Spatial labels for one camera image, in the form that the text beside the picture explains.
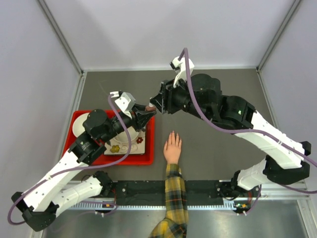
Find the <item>white wall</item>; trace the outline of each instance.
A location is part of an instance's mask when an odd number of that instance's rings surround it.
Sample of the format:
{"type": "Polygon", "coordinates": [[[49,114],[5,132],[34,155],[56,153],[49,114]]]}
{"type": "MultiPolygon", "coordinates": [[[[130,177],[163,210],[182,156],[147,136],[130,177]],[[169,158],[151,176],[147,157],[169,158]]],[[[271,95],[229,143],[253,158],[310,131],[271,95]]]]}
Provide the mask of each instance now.
{"type": "Polygon", "coordinates": [[[56,160],[79,75],[35,0],[1,1],[0,30],[0,237],[22,238],[28,226],[6,221],[11,196],[56,160]]]}
{"type": "Polygon", "coordinates": [[[84,69],[255,67],[293,0],[46,0],[84,69]]]}
{"type": "MultiPolygon", "coordinates": [[[[283,131],[312,144],[317,160],[317,1],[303,1],[263,69],[264,84],[283,131]]],[[[311,167],[307,185],[317,189],[311,167]]]]}

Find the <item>fingers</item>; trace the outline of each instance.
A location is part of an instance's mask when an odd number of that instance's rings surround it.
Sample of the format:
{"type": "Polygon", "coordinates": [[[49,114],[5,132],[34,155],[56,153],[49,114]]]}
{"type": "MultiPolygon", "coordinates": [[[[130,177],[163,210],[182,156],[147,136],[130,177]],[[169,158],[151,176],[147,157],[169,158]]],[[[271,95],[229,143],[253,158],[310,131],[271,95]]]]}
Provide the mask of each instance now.
{"type": "Polygon", "coordinates": [[[172,145],[175,145],[175,131],[172,132],[172,145]]]}
{"type": "Polygon", "coordinates": [[[175,145],[178,146],[179,143],[179,135],[178,133],[176,134],[176,140],[175,140],[175,145]]]}
{"type": "Polygon", "coordinates": [[[168,137],[168,144],[171,145],[172,144],[172,133],[169,134],[169,137],[168,137]]]}
{"type": "Polygon", "coordinates": [[[164,151],[166,151],[167,150],[167,142],[165,142],[165,144],[164,144],[164,151]]]}

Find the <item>yellow flower decal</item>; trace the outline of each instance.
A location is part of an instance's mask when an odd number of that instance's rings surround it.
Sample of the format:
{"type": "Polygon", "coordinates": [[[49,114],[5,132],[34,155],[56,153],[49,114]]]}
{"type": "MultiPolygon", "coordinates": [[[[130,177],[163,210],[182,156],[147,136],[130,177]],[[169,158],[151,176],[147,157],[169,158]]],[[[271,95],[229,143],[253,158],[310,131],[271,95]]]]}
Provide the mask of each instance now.
{"type": "Polygon", "coordinates": [[[120,146],[118,145],[113,145],[112,148],[110,149],[111,153],[118,153],[120,151],[120,146]]]}

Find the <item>cable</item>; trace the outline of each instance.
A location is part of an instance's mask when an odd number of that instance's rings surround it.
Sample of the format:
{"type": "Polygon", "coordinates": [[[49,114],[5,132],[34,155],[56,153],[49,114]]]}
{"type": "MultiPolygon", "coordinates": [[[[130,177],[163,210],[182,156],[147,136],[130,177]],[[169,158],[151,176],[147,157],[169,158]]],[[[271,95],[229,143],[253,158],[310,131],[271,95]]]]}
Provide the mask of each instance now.
{"type": "MultiPolygon", "coordinates": [[[[193,102],[193,105],[194,105],[197,113],[199,114],[199,116],[202,118],[202,120],[204,120],[209,126],[211,126],[212,128],[214,128],[214,129],[216,129],[216,130],[218,130],[220,132],[230,133],[230,134],[249,133],[249,132],[260,133],[260,134],[263,134],[265,136],[268,136],[269,138],[271,138],[272,140],[274,140],[276,142],[279,142],[279,139],[277,139],[276,137],[274,137],[270,133],[268,133],[266,131],[263,131],[263,130],[255,130],[255,129],[228,130],[228,129],[220,128],[220,127],[216,126],[215,124],[213,124],[211,121],[209,121],[208,118],[204,115],[204,113],[200,109],[200,107],[198,105],[198,102],[196,100],[196,97],[195,97],[195,93],[194,93],[194,90],[193,90],[192,79],[191,79],[190,70],[189,70],[189,56],[188,56],[188,49],[187,48],[183,49],[183,51],[180,54],[178,60],[181,60],[183,58],[183,56],[185,57],[186,77],[187,77],[187,84],[188,84],[189,94],[190,94],[191,100],[193,102]]],[[[285,143],[282,143],[281,145],[283,147],[285,147],[286,149],[294,152],[295,154],[303,157],[308,162],[310,162],[312,165],[317,167],[317,162],[315,160],[313,160],[313,159],[309,158],[308,156],[298,152],[297,150],[293,149],[292,147],[286,145],[285,143]]],[[[286,185],[282,185],[282,186],[285,187],[285,188],[288,188],[290,190],[301,192],[301,193],[306,193],[306,194],[315,194],[315,193],[317,193],[317,190],[315,190],[315,191],[304,191],[304,190],[292,188],[292,187],[289,187],[289,186],[286,186],[286,185]]]]}
{"type": "MultiPolygon", "coordinates": [[[[108,163],[108,164],[105,164],[105,165],[97,165],[97,166],[88,166],[88,167],[85,167],[85,168],[70,168],[70,169],[67,169],[67,170],[63,170],[63,171],[60,171],[60,172],[57,172],[53,175],[51,175],[51,178],[54,178],[56,177],[57,175],[60,175],[62,173],[65,173],[65,172],[70,172],[70,171],[75,171],[75,170],[94,170],[94,169],[101,169],[101,168],[105,168],[105,167],[109,167],[109,166],[112,166],[112,165],[116,165],[118,163],[120,163],[121,161],[125,160],[125,158],[127,158],[131,152],[131,146],[132,146],[132,142],[131,142],[131,137],[130,137],[130,134],[129,134],[129,131],[127,129],[127,127],[125,126],[120,114],[117,112],[114,104],[112,103],[111,101],[111,97],[112,97],[112,94],[110,94],[108,96],[108,103],[111,107],[111,109],[113,110],[114,114],[117,116],[120,124],[122,125],[123,129],[124,129],[124,132],[127,134],[127,137],[128,137],[128,142],[129,142],[129,146],[128,146],[128,151],[127,153],[119,160],[117,161],[114,161],[114,162],[111,162],[111,163],[108,163]]],[[[7,220],[9,222],[9,224],[13,225],[13,226],[18,226],[18,225],[22,225],[25,223],[25,221],[23,222],[14,222],[12,221],[11,219],[11,215],[12,215],[12,211],[13,209],[16,207],[16,205],[23,199],[25,198],[30,192],[32,192],[33,190],[35,190],[36,188],[38,188],[39,186],[43,185],[44,183],[46,183],[47,180],[44,179],[42,181],[40,181],[39,183],[37,183],[36,185],[34,185],[33,187],[31,187],[28,191],[24,192],[14,203],[13,205],[10,207],[9,209],[9,212],[8,212],[8,216],[7,216],[7,220]]]]}
{"type": "Polygon", "coordinates": [[[260,198],[260,196],[261,196],[261,191],[262,191],[262,185],[260,184],[260,185],[259,185],[258,195],[257,195],[257,197],[256,197],[256,199],[255,199],[255,201],[254,201],[254,203],[253,203],[252,206],[250,207],[250,209],[249,209],[248,211],[246,211],[245,215],[248,215],[248,214],[254,209],[254,207],[255,207],[256,204],[258,203],[258,200],[259,200],[259,198],[260,198]]]}
{"type": "MultiPolygon", "coordinates": [[[[112,202],[94,202],[94,201],[82,201],[82,203],[94,203],[94,204],[104,204],[104,205],[111,205],[111,206],[114,206],[114,208],[108,212],[108,213],[103,213],[102,214],[102,217],[104,216],[108,216],[108,215],[111,215],[113,214],[117,209],[118,209],[118,205],[115,204],[115,203],[112,203],[112,202]]],[[[69,222],[67,222],[64,226],[58,228],[57,230],[54,230],[52,226],[50,226],[50,230],[51,232],[53,233],[59,233],[61,230],[63,230],[65,227],[67,227],[70,223],[76,221],[79,217],[81,217],[82,215],[85,215],[85,214],[89,214],[89,213],[94,213],[94,214],[97,214],[99,212],[96,212],[96,211],[87,211],[87,212],[82,212],[80,213],[79,215],[75,216],[72,220],[70,220],[69,222]]]]}

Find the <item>red tray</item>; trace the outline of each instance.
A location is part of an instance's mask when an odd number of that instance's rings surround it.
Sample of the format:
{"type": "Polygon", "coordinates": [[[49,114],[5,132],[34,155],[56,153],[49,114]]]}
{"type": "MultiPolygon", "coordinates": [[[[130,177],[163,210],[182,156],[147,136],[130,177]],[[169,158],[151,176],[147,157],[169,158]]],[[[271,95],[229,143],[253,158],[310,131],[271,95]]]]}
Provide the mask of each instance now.
{"type": "MultiPolygon", "coordinates": [[[[73,134],[72,127],[74,121],[82,114],[89,113],[91,111],[75,111],[71,119],[68,135],[64,147],[63,154],[68,150],[70,145],[75,142],[75,135],[73,134]]],[[[109,118],[114,116],[113,111],[106,111],[109,118]]],[[[154,117],[150,119],[146,126],[146,142],[145,142],[145,154],[143,155],[129,155],[124,161],[118,163],[118,165],[150,165],[154,160],[154,117]]],[[[110,162],[117,161],[122,155],[101,155],[93,162],[93,165],[104,165],[110,162]]]]}

